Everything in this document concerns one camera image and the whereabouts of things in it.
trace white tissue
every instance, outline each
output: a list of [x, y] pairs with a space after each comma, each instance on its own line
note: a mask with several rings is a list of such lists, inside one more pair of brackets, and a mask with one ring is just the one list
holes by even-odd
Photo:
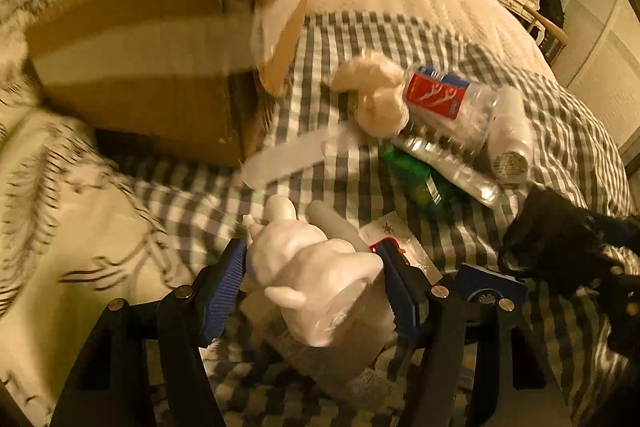
[[335, 92], [357, 91], [356, 121], [376, 138], [397, 136], [409, 122], [402, 100], [404, 70], [382, 53], [364, 50], [340, 66], [331, 82]]

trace checkered sheet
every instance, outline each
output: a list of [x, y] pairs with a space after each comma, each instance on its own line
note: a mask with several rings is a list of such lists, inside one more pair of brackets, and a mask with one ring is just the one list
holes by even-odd
[[[497, 60], [481, 44], [468, 42], [423, 20], [386, 14], [345, 12], [305, 20], [289, 71], [292, 89], [274, 115], [265, 146], [284, 142], [318, 127], [349, 118], [349, 95], [330, 92], [324, 79], [363, 48], [388, 55], [403, 67], [433, 64], [463, 78], [491, 86], [510, 84], [524, 94], [525, 110], [536, 136], [533, 180], [552, 187], [578, 206], [610, 216], [625, 216], [633, 204], [617, 149], [591, 112], [554, 80]], [[271, 194], [290, 198], [300, 214], [315, 199], [331, 203], [356, 226], [395, 210], [406, 220], [439, 270], [460, 263], [497, 269], [500, 238], [526, 197], [508, 191], [488, 209], [477, 201], [457, 202], [449, 221], [421, 217], [407, 200], [378, 149], [361, 146], [273, 183], [263, 192], [232, 184], [230, 169], [128, 158], [121, 162], [135, 193], [180, 238], [185, 261], [206, 252], [214, 263], [226, 242], [240, 229], [243, 214], [260, 217]], [[629, 272], [638, 273], [634, 257], [610, 250]], [[576, 423], [610, 390], [625, 369], [622, 357], [606, 347], [607, 325], [593, 295], [580, 291], [569, 300], [549, 292], [546, 283], [529, 282], [526, 320], [543, 343]], [[376, 413], [337, 405], [269, 349], [249, 350], [246, 324], [236, 312], [225, 334], [205, 356], [210, 382], [229, 427], [388, 426], [401, 408], [384, 404]], [[394, 346], [375, 367], [397, 385], [411, 386], [421, 352], [402, 370]]]

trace plastic bottle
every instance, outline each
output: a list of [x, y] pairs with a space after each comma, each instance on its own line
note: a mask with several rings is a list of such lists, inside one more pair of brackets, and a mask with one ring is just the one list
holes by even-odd
[[522, 93], [515, 87], [498, 90], [494, 121], [489, 126], [487, 154], [496, 179], [521, 184], [529, 179], [533, 162], [533, 133], [524, 112]]
[[431, 129], [436, 142], [450, 142], [452, 152], [471, 158], [484, 145], [494, 119], [496, 90], [414, 65], [406, 72], [403, 98], [415, 123]]

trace black bag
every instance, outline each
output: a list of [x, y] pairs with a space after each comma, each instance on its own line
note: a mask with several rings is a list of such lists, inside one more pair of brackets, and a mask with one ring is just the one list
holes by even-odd
[[560, 0], [540, 0], [538, 12], [559, 28], [564, 27], [564, 12]]

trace red object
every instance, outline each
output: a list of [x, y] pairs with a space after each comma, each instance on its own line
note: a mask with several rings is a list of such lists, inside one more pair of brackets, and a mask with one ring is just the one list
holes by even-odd
[[467, 87], [468, 82], [460, 82], [459, 86], [453, 86], [433, 80], [424, 74], [414, 73], [406, 92], [406, 101], [449, 120], [455, 120]]
[[396, 239], [394, 237], [385, 237], [384, 239], [380, 239], [380, 241], [378, 241], [375, 245], [371, 245], [369, 247], [369, 250], [372, 251], [373, 253], [376, 253], [376, 247], [380, 243], [382, 243], [385, 239], [388, 239], [389, 241], [393, 241], [393, 244], [396, 247], [396, 250], [398, 250], [398, 253], [402, 256], [402, 260], [404, 261], [404, 263], [407, 266], [411, 266], [411, 263], [409, 263], [408, 259], [404, 256], [404, 252], [406, 252], [406, 250], [404, 248], [400, 248], [400, 245], [398, 244], [398, 241], [396, 241]]

